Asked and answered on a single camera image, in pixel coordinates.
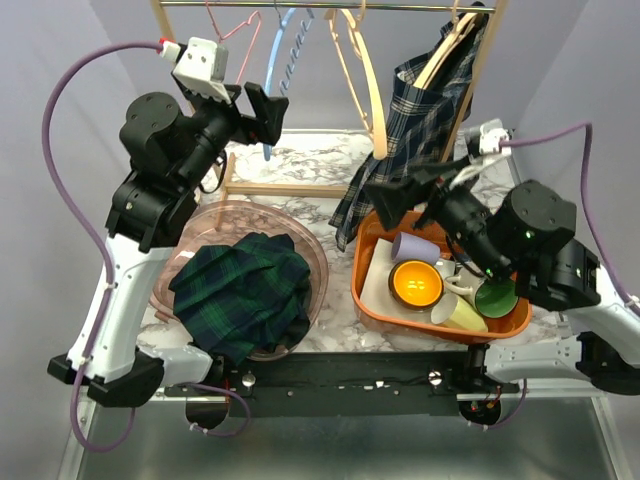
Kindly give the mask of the green plaid skirt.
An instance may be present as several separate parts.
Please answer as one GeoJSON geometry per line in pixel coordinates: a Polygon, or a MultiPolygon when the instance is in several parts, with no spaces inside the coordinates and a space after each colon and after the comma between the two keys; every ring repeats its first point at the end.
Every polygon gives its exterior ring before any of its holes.
{"type": "Polygon", "coordinates": [[[310,267],[287,234],[252,232],[205,245],[169,283],[173,314],[195,345],[242,363],[258,350],[297,345],[310,329],[310,267]]]}

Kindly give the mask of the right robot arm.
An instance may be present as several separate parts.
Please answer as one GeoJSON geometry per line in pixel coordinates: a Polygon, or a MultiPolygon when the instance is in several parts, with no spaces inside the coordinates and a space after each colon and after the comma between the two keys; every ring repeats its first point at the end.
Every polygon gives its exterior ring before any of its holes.
{"type": "Polygon", "coordinates": [[[511,189],[491,212],[465,185],[430,165],[401,183],[364,190],[385,230],[399,226],[422,203],[415,221],[437,224],[496,283],[514,278],[515,293],[550,312],[581,322],[586,330],[551,345],[471,348],[460,379],[480,392],[494,382],[568,378],[618,395],[639,392],[639,307],[618,292],[602,256],[575,239],[577,207],[538,181],[511,189]]]}

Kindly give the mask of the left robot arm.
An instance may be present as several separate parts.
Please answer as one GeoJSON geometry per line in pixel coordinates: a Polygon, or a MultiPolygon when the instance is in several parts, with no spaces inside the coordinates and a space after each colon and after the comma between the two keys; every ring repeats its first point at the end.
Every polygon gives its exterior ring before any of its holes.
{"type": "Polygon", "coordinates": [[[47,371],[107,408],[138,408],[163,386],[188,383],[201,395],[222,380],[211,356],[187,344],[136,344],[152,289],[196,209],[195,190],[229,142],[275,145],[289,100],[258,84],[226,85],[245,93],[253,115],[235,102],[197,98],[192,116],[163,92],[146,93],[128,107],[120,140],[131,171],[117,188],[100,245],[107,260],[90,312],[72,348],[52,358],[47,371]]]}

